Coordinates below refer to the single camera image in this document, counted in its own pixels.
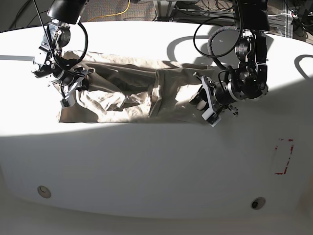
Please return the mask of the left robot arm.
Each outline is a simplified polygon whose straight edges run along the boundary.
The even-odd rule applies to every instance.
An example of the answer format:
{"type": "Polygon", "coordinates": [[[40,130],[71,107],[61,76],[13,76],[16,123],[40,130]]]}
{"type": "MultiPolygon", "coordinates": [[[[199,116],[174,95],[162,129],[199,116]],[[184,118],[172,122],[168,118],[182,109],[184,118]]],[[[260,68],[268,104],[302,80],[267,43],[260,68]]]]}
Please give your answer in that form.
{"type": "Polygon", "coordinates": [[[211,58],[220,68],[218,81],[205,75],[194,73],[201,80],[201,87],[190,103],[202,110],[202,118],[214,126],[220,121],[220,113],[230,110],[238,115],[233,103],[250,99],[256,100],[268,92],[267,85],[267,40],[264,33],[269,31],[268,2],[266,0],[233,1],[235,26],[222,26],[208,38],[206,57],[211,58]],[[235,52],[239,64],[237,68],[224,66],[215,55],[213,39],[224,31],[238,31],[238,38],[230,51],[235,52]]]}

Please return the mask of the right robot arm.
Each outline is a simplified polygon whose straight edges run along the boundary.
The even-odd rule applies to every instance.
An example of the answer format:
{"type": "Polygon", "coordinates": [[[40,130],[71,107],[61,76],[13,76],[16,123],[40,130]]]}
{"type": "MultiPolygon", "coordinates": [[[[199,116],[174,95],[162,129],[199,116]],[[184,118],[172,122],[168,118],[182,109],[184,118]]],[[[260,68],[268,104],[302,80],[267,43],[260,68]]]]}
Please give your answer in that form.
{"type": "Polygon", "coordinates": [[[47,26],[43,26],[44,36],[39,46],[39,53],[33,59],[32,73],[36,78],[47,78],[59,86],[62,96],[62,107],[70,107],[75,103],[74,93],[89,89],[87,76],[95,72],[94,68],[79,67],[88,49],[88,33],[80,22],[87,0],[55,0],[47,15],[52,19],[47,26]],[[70,25],[77,24],[85,36],[82,55],[78,58],[65,59],[62,49],[70,42],[70,25]]]}

